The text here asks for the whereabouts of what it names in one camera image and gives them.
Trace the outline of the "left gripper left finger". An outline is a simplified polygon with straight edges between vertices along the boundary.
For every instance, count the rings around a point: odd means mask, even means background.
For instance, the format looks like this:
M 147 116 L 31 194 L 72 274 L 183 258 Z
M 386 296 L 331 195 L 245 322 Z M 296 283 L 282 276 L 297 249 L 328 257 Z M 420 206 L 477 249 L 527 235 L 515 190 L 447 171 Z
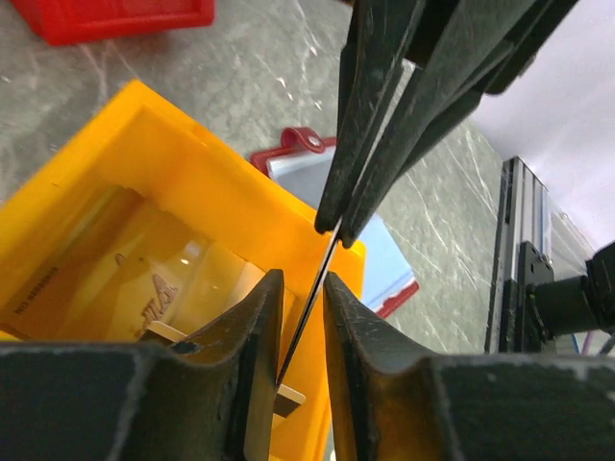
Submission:
M 170 347 L 5 342 L 5 460 L 264 460 L 283 273 Z

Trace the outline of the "yellow plastic bin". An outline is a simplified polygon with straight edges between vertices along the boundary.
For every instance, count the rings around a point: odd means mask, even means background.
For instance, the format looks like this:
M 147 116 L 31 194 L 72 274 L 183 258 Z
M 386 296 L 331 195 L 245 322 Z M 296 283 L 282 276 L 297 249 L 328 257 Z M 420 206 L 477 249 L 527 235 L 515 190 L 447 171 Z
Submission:
M 170 347 L 201 328 L 173 344 L 143 334 L 203 263 L 251 262 L 264 276 L 283 273 L 278 371 L 328 244 L 313 219 L 312 208 L 131 82 L 2 206 L 1 346 Z M 286 416 L 273 407 L 264 460 L 324 454 L 331 412 L 322 313 L 316 305 L 284 380 L 299 406 Z

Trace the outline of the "red card holder wallet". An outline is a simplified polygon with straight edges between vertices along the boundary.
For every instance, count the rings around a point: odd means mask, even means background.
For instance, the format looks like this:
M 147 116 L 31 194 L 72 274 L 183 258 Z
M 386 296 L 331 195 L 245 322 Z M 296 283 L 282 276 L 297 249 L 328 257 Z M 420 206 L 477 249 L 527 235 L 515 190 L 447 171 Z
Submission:
M 335 137 L 321 137 L 308 127 L 285 128 L 278 147 L 254 152 L 249 161 L 293 196 L 318 208 L 335 147 Z M 419 283 L 380 216 L 372 216 L 358 240 L 366 249 L 362 302 L 385 319 L 417 293 Z

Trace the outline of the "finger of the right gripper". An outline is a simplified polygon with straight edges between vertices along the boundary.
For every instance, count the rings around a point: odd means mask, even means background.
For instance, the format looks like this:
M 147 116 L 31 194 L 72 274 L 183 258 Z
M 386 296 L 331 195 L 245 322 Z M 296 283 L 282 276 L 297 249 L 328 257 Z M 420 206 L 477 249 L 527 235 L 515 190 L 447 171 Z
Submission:
M 425 1 L 353 5 L 339 62 L 336 150 L 314 222 L 320 233 L 350 226 L 376 134 L 426 7 Z
M 573 1 L 425 1 L 401 79 L 376 134 L 350 226 L 351 247 L 393 183 L 478 106 L 532 64 Z

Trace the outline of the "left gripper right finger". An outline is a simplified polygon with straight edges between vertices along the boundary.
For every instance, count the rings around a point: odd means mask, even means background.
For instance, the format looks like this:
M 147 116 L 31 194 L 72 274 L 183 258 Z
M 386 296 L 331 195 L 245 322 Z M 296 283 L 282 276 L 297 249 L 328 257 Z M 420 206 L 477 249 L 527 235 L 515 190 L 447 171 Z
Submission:
M 614 361 L 448 355 L 389 325 L 335 275 L 323 288 L 340 460 L 610 460 Z

